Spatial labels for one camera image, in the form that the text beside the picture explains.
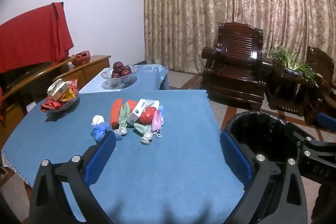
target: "blue plastic bag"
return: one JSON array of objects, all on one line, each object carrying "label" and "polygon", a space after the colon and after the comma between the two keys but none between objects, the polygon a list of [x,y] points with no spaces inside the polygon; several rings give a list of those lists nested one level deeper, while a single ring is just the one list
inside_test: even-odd
[{"label": "blue plastic bag", "polygon": [[[99,142],[105,136],[107,131],[112,131],[114,133],[114,130],[112,129],[111,125],[107,122],[104,122],[96,126],[93,126],[93,131],[91,132],[91,136],[94,138],[96,142]],[[120,141],[123,139],[123,137],[119,134],[115,134],[115,137],[117,141]]]}]

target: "green plant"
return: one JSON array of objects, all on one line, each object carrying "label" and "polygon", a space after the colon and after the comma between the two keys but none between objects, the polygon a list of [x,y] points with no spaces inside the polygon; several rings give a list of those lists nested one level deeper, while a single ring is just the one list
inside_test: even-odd
[{"label": "green plant", "polygon": [[306,64],[305,62],[296,62],[293,60],[293,57],[297,54],[291,54],[288,50],[284,49],[283,47],[277,47],[271,53],[271,56],[275,60],[281,61],[287,68],[291,70],[295,70],[302,73],[302,77],[315,85],[315,71],[311,68],[310,64]]}]

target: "wooden side table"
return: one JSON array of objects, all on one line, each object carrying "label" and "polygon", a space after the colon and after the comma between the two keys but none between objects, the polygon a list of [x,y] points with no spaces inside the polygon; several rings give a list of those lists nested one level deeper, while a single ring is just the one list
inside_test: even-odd
[{"label": "wooden side table", "polygon": [[315,85],[294,75],[287,73],[283,66],[273,65],[273,73],[266,85],[266,96],[270,109],[281,109],[299,116],[303,116],[309,103],[309,90]]}]

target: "red cloth cover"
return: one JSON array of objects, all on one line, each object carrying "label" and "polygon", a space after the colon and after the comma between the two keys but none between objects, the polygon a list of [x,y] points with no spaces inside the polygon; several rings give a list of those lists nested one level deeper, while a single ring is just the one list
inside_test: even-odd
[{"label": "red cloth cover", "polygon": [[56,64],[73,46],[62,3],[36,8],[0,25],[0,73],[44,62]]}]

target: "wooden drawer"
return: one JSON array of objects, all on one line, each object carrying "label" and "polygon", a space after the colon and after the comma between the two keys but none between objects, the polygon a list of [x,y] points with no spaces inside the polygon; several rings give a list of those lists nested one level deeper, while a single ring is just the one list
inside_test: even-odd
[{"label": "wooden drawer", "polygon": [[24,116],[25,114],[21,107],[17,104],[11,105],[6,109],[4,120],[0,121],[0,149]]},{"label": "wooden drawer", "polygon": [[90,82],[98,73],[100,73],[104,68],[109,68],[109,60],[94,64],[84,69],[84,74],[87,82]]},{"label": "wooden drawer", "polygon": [[68,81],[68,80],[72,80],[72,79],[76,79],[76,78],[78,79],[77,80],[77,90],[79,91],[87,83],[83,70],[76,71],[73,74],[71,74],[67,77],[64,77],[62,80],[63,81]]}]

